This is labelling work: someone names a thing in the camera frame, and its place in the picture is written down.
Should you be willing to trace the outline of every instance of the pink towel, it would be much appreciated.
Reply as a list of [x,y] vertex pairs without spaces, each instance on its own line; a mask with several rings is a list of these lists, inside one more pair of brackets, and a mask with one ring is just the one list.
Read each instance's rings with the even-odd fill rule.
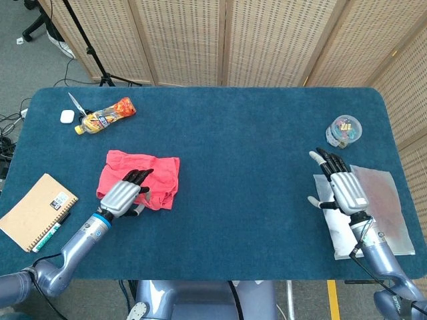
[[107,154],[107,164],[99,178],[96,196],[102,198],[129,171],[150,168],[153,168],[154,172],[148,175],[142,185],[150,188],[151,198],[147,202],[144,195],[139,195],[135,203],[143,203],[153,210],[172,209],[173,196],[178,192],[179,158],[129,155],[119,150],[110,150]]

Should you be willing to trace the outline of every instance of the spiral notebook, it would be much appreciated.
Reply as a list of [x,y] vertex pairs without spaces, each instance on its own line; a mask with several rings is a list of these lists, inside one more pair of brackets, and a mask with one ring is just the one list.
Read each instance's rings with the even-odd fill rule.
[[45,173],[0,219],[0,229],[26,252],[66,215],[78,198]]

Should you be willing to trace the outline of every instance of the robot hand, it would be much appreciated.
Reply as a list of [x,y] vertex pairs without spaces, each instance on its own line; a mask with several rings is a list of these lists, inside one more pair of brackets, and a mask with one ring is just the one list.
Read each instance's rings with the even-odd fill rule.
[[320,202],[314,197],[308,201],[320,209],[339,209],[345,215],[364,212],[369,206],[368,198],[359,183],[358,178],[348,172],[344,161],[337,155],[329,154],[321,148],[316,148],[317,154],[310,151],[310,157],[318,163],[334,192],[333,202]]
[[108,211],[115,218],[125,215],[140,193],[149,192],[149,187],[141,187],[145,178],[154,169],[132,170],[122,181],[118,181],[101,200],[99,208]]

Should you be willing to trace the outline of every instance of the chair wheel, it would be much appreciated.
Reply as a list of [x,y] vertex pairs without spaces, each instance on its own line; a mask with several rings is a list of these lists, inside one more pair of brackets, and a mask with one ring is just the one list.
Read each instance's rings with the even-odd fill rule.
[[30,42],[33,40],[33,37],[30,35],[26,35],[26,34],[22,34],[22,38],[24,38],[24,40],[26,40],[26,42]]
[[24,0],[24,6],[28,10],[33,10],[37,6],[37,1],[34,1],[34,0]]

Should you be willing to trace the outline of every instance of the blue tablecloth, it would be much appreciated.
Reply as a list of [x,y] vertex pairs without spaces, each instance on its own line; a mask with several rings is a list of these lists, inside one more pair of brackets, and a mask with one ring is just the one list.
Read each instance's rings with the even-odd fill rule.
[[[137,108],[95,135],[59,122],[74,109],[130,97]],[[384,102],[373,89],[343,88],[53,88],[34,96],[0,198],[0,216],[44,173],[75,193],[72,216],[38,254],[0,232],[0,274],[56,253],[97,209],[99,175],[110,149],[179,157],[179,191],[171,211],[146,209],[113,228],[76,277],[121,279],[367,278],[351,261],[335,261],[315,195],[319,167],[308,156],[329,151],[326,127],[350,114],[362,138],[337,151],[349,164],[390,171],[415,246],[397,259],[410,277],[427,271],[426,244],[393,140]]]

